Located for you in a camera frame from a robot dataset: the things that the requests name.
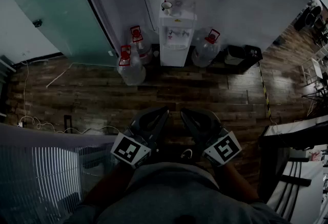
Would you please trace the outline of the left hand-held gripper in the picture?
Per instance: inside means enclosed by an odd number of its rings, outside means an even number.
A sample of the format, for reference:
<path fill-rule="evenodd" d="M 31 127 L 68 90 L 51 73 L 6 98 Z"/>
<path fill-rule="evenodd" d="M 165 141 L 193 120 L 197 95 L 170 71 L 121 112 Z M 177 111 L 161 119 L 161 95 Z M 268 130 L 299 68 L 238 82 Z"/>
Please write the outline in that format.
<path fill-rule="evenodd" d="M 159 138 L 169 117 L 168 107 L 151 107 L 138 112 L 124 133 L 119 133 L 111 154 L 136 169 L 156 149 Z"/>

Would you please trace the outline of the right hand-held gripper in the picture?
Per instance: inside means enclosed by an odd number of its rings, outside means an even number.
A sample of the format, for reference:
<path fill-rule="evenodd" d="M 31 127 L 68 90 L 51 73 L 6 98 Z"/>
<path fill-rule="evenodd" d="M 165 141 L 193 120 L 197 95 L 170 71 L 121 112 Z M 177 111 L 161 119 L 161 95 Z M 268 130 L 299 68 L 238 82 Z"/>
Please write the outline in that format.
<path fill-rule="evenodd" d="M 225 165 L 241 152 L 242 148 L 233 131 L 223 129 L 212 111 L 182 108 L 180 115 L 195 145 L 214 166 Z"/>

